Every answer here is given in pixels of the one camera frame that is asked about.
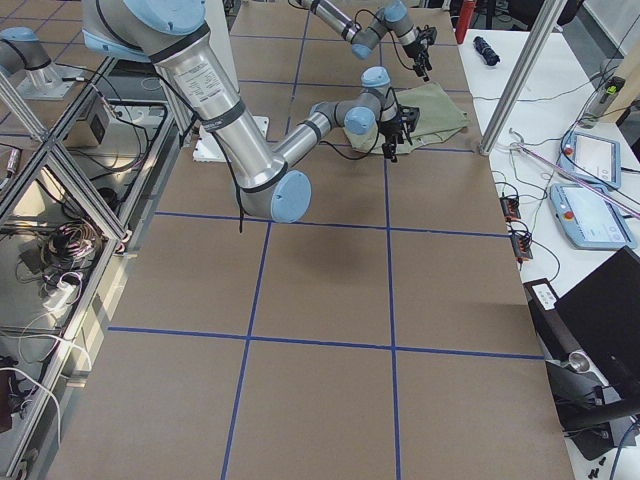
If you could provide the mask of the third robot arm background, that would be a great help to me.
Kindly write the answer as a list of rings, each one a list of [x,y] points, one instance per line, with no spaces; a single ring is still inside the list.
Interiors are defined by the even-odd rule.
[[[34,31],[10,27],[1,31],[1,73],[10,78],[24,71],[18,93],[30,100],[61,100],[81,73],[74,67],[56,64]]]

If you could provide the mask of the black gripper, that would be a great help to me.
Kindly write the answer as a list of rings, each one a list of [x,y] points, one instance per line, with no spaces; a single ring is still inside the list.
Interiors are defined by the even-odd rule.
[[[428,49],[437,38],[437,28],[426,25],[424,28],[413,26],[403,35],[403,49],[413,60],[412,69],[424,82],[430,80],[429,71],[432,65],[428,57]]]
[[[420,119],[420,108],[398,105],[393,117],[379,123],[379,131],[384,137],[381,146],[383,157],[391,163],[397,163],[397,144],[412,142],[411,134]]]

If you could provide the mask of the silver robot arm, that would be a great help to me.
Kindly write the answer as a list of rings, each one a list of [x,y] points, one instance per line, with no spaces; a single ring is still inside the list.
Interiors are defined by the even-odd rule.
[[[370,67],[354,100],[321,102],[276,146],[270,146],[210,45],[202,1],[85,1],[88,49],[167,71],[202,127],[220,144],[241,214],[279,223],[299,220],[312,197],[308,177],[296,170],[334,128],[383,135],[382,153],[395,161],[411,139],[420,111],[397,99],[387,70]]]
[[[351,45],[353,54],[364,60],[387,36],[397,39],[412,65],[401,64],[425,82],[429,80],[428,73],[432,70],[429,58],[429,47],[435,43],[437,29],[415,25],[409,16],[409,9],[402,1],[393,1],[379,8],[376,12],[365,10],[372,16],[369,25],[364,27],[356,19],[362,12],[359,10],[353,18],[346,15],[331,1],[293,1],[296,8],[310,11],[320,18],[344,41]]]

